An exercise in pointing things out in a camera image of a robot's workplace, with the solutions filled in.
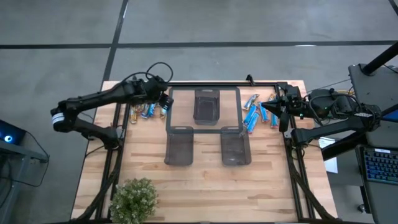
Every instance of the blue light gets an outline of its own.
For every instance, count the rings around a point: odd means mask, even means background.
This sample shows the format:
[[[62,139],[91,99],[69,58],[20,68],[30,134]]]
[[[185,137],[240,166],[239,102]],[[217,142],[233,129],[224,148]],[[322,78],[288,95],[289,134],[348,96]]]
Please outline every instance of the blue light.
[[[12,141],[12,137],[11,136],[6,136],[4,137],[5,142],[11,142]]]

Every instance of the wooden tabletop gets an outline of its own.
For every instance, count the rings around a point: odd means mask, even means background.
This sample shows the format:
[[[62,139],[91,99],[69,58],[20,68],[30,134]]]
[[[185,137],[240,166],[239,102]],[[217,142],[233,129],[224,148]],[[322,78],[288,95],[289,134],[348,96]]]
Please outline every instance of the wooden tabletop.
[[[299,86],[302,95],[306,95],[303,81],[288,82]],[[115,83],[104,82],[103,89],[109,89]],[[260,94],[260,101],[266,101],[274,93],[272,87],[239,87],[239,90],[242,105],[254,93]],[[98,108],[95,124],[109,126],[114,108],[115,104]],[[313,128],[312,119],[296,119],[296,122],[299,128]],[[272,129],[270,123],[258,122],[249,139],[252,162],[247,166],[225,167],[222,164],[219,134],[195,134],[193,164],[189,167],[168,166],[164,164],[167,140],[165,119],[159,118],[157,109],[153,118],[139,118],[136,124],[129,123],[119,183],[143,177],[153,181],[159,196],[156,214],[148,222],[297,221],[282,134]],[[101,145],[101,141],[92,141],[87,152]],[[85,159],[72,218],[81,215],[98,193],[105,157],[106,151],[101,149]],[[326,210],[336,217],[319,148],[306,148],[304,161],[312,192]],[[109,195],[106,198],[105,216]],[[300,198],[307,217],[302,192]]]

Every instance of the concrete floor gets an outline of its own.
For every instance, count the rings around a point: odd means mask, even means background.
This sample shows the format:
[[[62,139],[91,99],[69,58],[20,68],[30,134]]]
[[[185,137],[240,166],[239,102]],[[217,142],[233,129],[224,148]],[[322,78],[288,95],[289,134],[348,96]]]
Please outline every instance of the concrete floor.
[[[0,0],[0,45],[110,44],[121,5]],[[397,24],[388,0],[130,0],[119,42],[396,40]],[[257,80],[301,79],[311,90],[347,79],[349,65],[366,63],[387,47],[118,49],[110,80],[165,61],[174,80],[243,80],[250,73]],[[109,49],[0,50],[0,118],[32,132],[51,155],[43,185],[23,187],[11,223],[69,219],[87,141],[53,131],[50,110],[65,98],[98,91],[108,55]],[[29,179],[36,181],[42,168],[33,166]],[[333,178],[331,185],[340,218],[372,222],[356,211],[359,188]]]

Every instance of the computer keyboard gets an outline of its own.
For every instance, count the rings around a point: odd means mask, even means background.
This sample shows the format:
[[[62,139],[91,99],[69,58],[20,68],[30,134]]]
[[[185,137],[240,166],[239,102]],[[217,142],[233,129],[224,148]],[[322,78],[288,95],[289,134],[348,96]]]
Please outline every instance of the computer keyboard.
[[[365,149],[364,159],[368,180],[398,184],[398,153]]]

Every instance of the green plant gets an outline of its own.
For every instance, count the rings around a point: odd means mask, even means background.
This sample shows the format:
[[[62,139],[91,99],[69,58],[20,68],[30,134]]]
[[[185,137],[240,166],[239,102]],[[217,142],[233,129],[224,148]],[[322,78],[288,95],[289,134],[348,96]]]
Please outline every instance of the green plant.
[[[116,187],[111,202],[113,223],[140,224],[155,214],[156,189],[147,178],[127,180]]]

